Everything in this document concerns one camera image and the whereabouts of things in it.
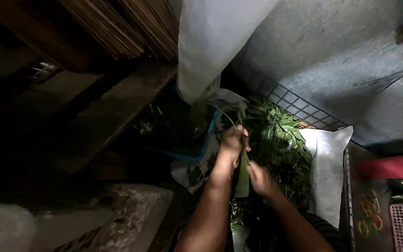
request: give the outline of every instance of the white cloth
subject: white cloth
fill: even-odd
[[[343,189],[343,151],[351,139],[352,126],[330,132],[320,129],[300,129],[306,147],[312,154],[311,212],[339,228],[340,203]]]
[[[184,0],[178,91],[193,104],[242,49],[278,0]],[[211,92],[219,88],[215,83]]]

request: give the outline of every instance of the red cloth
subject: red cloth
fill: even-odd
[[[363,178],[403,179],[403,156],[362,161],[357,169]]]

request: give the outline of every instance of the wooden shelf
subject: wooden shelf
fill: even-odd
[[[75,173],[104,150],[175,76],[176,63],[149,60],[70,121],[42,162]]]

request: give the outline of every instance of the pink plastic crate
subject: pink plastic crate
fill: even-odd
[[[389,206],[396,252],[403,252],[403,204]]]

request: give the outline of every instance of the gray wall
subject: gray wall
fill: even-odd
[[[363,146],[403,140],[403,78],[377,80],[403,70],[402,24],[403,0],[281,0],[231,66],[354,125]]]

